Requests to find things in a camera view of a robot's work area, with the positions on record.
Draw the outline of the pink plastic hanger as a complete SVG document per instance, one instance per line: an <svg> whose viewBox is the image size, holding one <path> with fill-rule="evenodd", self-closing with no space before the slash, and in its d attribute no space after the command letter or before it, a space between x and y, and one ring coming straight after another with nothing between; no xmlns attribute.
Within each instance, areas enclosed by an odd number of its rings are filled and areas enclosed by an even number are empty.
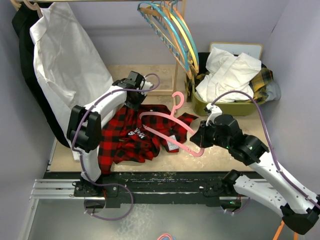
<svg viewBox="0 0 320 240"><path fill-rule="evenodd" d="M174 126L179 126L180 128L182 128L183 130L185 130L187 133L191 133L192 136L195 134L195 131L185 122L183 122L182 120L178 119L177 117L175 117L175 113L178 109L180 109L184 102L185 102L185 97L184 94L180 91L175 91L172 94L172 98L175 100L175 97L179 98L179 103L174 103L171 109L170 114L166 114L164 112L158 112L158 111L145 111L142 112L139 115L139 119L141 120L142 117L145 116L152 116L152 117L160 117L162 119L166 119L169 120L171 123L175 123ZM201 157L204 152L205 149L204 148L200 148L199 151L194 151L192 149L190 149L189 147L185 146L183 143L177 141L176 137L173 137L173 135L165 135L164 133L153 129L150 126L147 126L145 124L142 125L148 132L151 132L152 134L160 137L161 139L165 140L167 143L167 149L171 152L172 150L177 150L177 149L182 149L184 151L186 151L187 153L189 153L190 155L194 156L194 157Z"/></svg>

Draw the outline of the red black plaid shirt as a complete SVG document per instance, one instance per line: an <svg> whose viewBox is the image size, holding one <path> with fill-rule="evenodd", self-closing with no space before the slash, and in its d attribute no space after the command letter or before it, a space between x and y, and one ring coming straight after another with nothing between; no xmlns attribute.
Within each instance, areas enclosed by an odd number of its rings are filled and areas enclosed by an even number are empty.
<svg viewBox="0 0 320 240"><path fill-rule="evenodd" d="M179 152L178 149L169 151L167 142L145 130L143 124L167 136L173 135L181 143L187 141L187 132L161 117L143 116L139 119L141 113L149 111L171 113L163 104L142 104L138 111L123 106L102 128L98 151L98 164L102 174L110 174L113 163L151 161L159 155L161 148L168 153Z"/></svg>

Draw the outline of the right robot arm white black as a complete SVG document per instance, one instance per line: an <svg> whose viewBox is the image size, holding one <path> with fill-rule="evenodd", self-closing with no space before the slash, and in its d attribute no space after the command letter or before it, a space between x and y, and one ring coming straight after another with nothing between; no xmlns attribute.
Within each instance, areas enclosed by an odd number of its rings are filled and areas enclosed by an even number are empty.
<svg viewBox="0 0 320 240"><path fill-rule="evenodd" d="M201 148L219 146L237 161L250 167L272 187L231 170L222 179L228 196L247 196L277 213L294 232L305 235L320 218L320 197L295 179L279 163L269 148L257 137L244 134L236 119L222 114L214 121L202 121L190 141Z"/></svg>

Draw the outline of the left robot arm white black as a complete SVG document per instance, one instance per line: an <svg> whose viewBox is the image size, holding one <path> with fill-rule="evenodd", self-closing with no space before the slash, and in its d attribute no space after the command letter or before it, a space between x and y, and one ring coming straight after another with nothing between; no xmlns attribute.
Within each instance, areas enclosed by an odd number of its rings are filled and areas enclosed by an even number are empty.
<svg viewBox="0 0 320 240"><path fill-rule="evenodd" d="M98 148L103 126L113 118L119 106L138 110L148 92L157 87L147 80L147 76L131 71L128 77L113 82L93 102L85 106L75 105L71 109L66 137L72 151L79 156L81 176L88 181L85 190L91 196L98 196L103 191L103 184L98 180L101 176Z"/></svg>

